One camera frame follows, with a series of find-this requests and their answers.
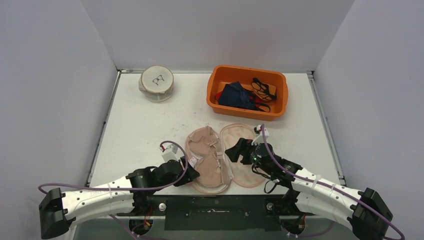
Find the floral mesh laundry bag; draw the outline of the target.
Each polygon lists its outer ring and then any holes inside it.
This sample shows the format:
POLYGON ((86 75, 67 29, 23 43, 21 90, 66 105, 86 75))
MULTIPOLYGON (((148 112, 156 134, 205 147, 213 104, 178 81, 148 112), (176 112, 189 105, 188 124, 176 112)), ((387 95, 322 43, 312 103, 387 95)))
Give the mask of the floral mesh laundry bag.
POLYGON ((227 125, 219 133, 210 126, 191 132, 186 137, 184 149, 189 165, 199 173, 192 187, 203 194, 216 195, 225 192, 232 182, 242 188, 264 183, 264 177, 253 173, 250 165, 242 164, 241 154, 236 162, 225 154, 240 138, 252 140, 255 137, 254 129, 241 123, 227 125))

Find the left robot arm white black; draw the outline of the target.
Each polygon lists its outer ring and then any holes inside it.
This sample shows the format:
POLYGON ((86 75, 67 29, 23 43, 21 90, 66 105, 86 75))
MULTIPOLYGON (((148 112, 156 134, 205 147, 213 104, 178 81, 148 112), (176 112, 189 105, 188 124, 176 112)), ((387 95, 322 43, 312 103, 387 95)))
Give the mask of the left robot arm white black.
POLYGON ((38 206, 41 239, 59 237, 83 222, 106 215, 141 216, 150 210, 149 197, 164 188, 179 187, 200 176, 184 157, 159 166, 139 168, 93 188, 46 192, 38 206))

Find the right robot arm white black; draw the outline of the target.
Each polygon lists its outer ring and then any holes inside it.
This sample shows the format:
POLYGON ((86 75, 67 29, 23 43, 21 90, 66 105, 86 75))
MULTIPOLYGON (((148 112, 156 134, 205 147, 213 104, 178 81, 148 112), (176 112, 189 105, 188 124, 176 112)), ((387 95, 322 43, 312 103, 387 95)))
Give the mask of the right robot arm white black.
POLYGON ((231 162, 240 160, 254 170, 259 168, 262 175, 288 188, 290 196, 282 201, 286 213, 327 218, 352 230, 359 240, 386 239, 393 214, 377 191, 353 189, 319 177, 276 155, 269 143, 240 138, 225 154, 231 162))

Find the beige pink bra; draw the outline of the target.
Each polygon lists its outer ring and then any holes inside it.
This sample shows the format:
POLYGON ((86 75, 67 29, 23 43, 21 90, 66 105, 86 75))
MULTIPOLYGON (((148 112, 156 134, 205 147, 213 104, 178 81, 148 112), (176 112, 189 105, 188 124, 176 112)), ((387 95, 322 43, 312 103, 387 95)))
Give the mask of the beige pink bra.
POLYGON ((210 126, 194 130, 185 140, 189 164, 199 173, 193 187, 202 193, 221 193, 228 188, 231 171, 220 136, 210 126))

